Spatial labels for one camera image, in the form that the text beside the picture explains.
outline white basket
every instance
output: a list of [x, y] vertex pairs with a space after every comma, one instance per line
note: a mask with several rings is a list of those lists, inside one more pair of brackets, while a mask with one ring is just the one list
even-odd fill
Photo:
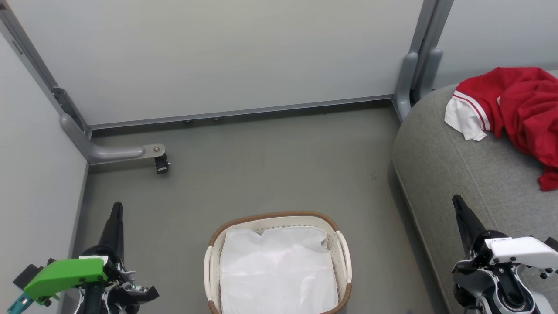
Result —
[[352, 290], [351, 279], [353, 270], [347, 242], [335, 222], [328, 216], [318, 212], [279, 212], [227, 222], [217, 229], [211, 237], [209, 247], [205, 252], [204, 284], [205, 295], [208, 298], [212, 314], [221, 314], [222, 312], [219, 285], [221, 267], [219, 262], [227, 231], [232, 229], [251, 229], [261, 234], [264, 230], [293, 226], [314, 226], [323, 229], [328, 234], [328, 249], [331, 252], [331, 259], [333, 261], [339, 303], [335, 308], [323, 314], [335, 314], [345, 307]]

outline white plastic bag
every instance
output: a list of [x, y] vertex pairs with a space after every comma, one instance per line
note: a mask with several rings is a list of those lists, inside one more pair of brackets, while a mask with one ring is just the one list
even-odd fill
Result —
[[317, 314], [338, 304], [337, 285], [316, 227], [227, 231], [221, 252], [223, 314]]

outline caster wheel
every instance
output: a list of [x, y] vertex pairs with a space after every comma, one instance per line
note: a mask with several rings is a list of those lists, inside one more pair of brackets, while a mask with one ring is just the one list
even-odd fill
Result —
[[171, 163], [167, 160], [167, 154], [163, 156], [155, 157], [155, 169], [157, 169], [157, 174], [169, 172], [169, 166]]

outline gray sofa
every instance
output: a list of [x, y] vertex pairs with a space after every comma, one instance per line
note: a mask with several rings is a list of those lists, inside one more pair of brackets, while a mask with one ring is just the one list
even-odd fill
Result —
[[[444, 122], [454, 86], [420, 100], [402, 124], [393, 163], [451, 313], [463, 313], [452, 293], [451, 270], [464, 257], [451, 198], [461, 194], [487, 229], [511, 237], [558, 239], [558, 191], [542, 192], [543, 165], [493, 134], [480, 142]], [[524, 275], [558, 313], [558, 276]]]

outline red and white jersey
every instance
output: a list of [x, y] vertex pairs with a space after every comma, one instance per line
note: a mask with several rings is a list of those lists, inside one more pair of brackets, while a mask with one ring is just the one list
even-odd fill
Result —
[[505, 130], [515, 147], [545, 164], [545, 191], [558, 189], [558, 79], [540, 68], [496, 68], [461, 82], [445, 122], [466, 140]]

